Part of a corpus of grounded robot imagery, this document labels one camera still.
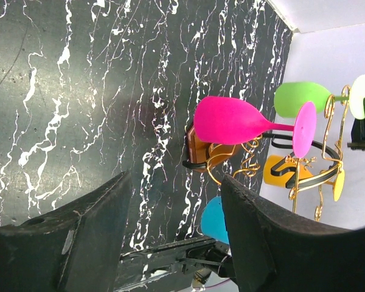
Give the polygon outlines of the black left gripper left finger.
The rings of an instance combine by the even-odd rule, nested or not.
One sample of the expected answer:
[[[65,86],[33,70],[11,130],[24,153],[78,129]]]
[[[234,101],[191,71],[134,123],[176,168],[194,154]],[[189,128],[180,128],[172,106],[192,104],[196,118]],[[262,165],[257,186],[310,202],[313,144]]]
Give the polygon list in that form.
[[[0,291],[112,291],[130,172],[19,226],[0,227]]]

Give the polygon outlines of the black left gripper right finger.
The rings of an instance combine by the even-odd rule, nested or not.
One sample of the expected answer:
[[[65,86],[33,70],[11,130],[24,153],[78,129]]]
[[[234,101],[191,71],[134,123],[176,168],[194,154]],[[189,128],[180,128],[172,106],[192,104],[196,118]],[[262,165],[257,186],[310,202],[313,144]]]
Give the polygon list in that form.
[[[365,228],[294,214],[231,176],[221,200],[240,291],[365,291]]]

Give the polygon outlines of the green wine glass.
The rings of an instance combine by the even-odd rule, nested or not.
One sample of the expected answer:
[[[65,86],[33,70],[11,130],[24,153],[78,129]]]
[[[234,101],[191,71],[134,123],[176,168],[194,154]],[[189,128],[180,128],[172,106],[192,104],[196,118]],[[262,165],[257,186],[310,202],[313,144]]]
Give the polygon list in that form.
[[[306,102],[313,102],[316,111],[322,112],[332,93],[324,86],[315,82],[288,82],[281,84],[275,91],[274,108],[276,113],[284,118],[294,118]],[[342,93],[334,95],[335,102],[348,104],[353,117],[365,118],[365,74],[358,76],[352,86],[345,86]]]

